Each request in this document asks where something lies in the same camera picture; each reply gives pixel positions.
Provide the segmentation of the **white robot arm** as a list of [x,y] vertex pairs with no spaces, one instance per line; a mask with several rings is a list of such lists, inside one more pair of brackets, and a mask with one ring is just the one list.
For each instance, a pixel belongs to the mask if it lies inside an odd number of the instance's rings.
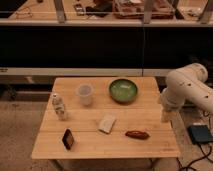
[[213,89],[204,84],[207,79],[208,71],[199,63],[170,71],[166,76],[167,87],[159,97],[163,107],[161,121],[171,121],[186,100],[213,114]]

